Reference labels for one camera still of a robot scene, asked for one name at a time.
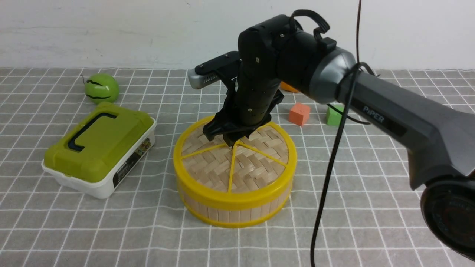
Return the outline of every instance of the white wall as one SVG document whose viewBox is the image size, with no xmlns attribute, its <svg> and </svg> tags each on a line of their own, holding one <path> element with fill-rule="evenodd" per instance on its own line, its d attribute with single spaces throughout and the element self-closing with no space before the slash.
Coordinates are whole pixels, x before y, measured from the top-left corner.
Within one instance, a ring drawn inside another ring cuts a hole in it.
<svg viewBox="0 0 475 267">
<path fill-rule="evenodd" d="M 295 9 L 320 13 L 329 36 L 354 52 L 357 2 L 0 0 L 0 67 L 190 68 Z M 361 59 L 373 68 L 473 69 L 474 45 L 474 0 L 363 0 Z"/>
</svg>

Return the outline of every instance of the green ball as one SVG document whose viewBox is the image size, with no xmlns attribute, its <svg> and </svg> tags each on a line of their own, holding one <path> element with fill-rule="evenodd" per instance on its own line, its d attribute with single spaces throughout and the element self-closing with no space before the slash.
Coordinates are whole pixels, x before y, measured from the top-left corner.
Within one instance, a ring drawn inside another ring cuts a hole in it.
<svg viewBox="0 0 475 267">
<path fill-rule="evenodd" d="M 114 77 L 106 73 L 92 75 L 85 85 L 87 98 L 96 104 L 101 102 L 113 103 L 119 96 L 119 84 Z"/>
</svg>

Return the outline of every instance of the box label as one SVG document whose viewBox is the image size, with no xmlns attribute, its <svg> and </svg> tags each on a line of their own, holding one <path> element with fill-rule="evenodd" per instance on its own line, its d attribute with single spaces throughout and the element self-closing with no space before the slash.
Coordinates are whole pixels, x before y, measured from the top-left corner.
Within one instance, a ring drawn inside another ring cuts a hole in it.
<svg viewBox="0 0 475 267">
<path fill-rule="evenodd" d="M 119 170 L 114 174 L 114 178 L 112 179 L 114 183 L 114 188 L 116 188 L 122 179 L 133 169 L 133 167 L 137 164 L 137 162 L 147 153 L 150 149 L 152 144 L 150 143 L 150 139 L 145 139 L 142 144 L 130 155 L 130 157 L 122 164 Z"/>
</svg>

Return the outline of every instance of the orange block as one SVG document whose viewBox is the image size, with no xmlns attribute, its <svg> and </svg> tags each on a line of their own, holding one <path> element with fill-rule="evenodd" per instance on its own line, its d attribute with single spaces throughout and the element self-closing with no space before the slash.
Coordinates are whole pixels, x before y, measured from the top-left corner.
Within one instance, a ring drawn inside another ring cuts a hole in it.
<svg viewBox="0 0 475 267">
<path fill-rule="evenodd" d="M 289 121 L 298 126 L 303 126 L 310 117 L 310 107 L 302 103 L 295 104 L 290 109 Z"/>
<path fill-rule="evenodd" d="M 286 84 L 286 83 L 284 83 L 284 82 L 281 82 L 281 83 L 280 83 L 280 88 L 281 88 L 282 90 L 287 91 L 287 92 L 298 93 L 297 89 L 293 88 L 292 86 L 290 86 L 290 85 L 288 85 L 288 84 Z"/>
</svg>

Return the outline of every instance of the bamboo steamer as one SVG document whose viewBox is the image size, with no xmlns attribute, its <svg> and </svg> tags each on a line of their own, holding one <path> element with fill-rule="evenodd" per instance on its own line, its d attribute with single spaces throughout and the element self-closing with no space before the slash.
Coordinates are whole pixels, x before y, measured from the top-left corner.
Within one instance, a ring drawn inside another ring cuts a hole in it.
<svg viewBox="0 0 475 267">
<path fill-rule="evenodd" d="M 190 126 L 175 145 L 181 200 L 194 216 L 218 227 L 241 228 L 268 220 L 290 195 L 297 165 L 294 142 L 273 122 L 233 148 L 221 135 L 209 142 L 202 131 L 212 118 Z"/>
</svg>

